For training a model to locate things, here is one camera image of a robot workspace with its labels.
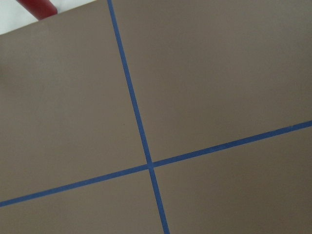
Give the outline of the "red cylinder bottle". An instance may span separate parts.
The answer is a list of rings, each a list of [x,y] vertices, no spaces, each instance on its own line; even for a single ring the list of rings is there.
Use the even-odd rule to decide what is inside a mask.
[[[38,20],[58,14],[57,8],[49,0],[17,0],[17,2]]]

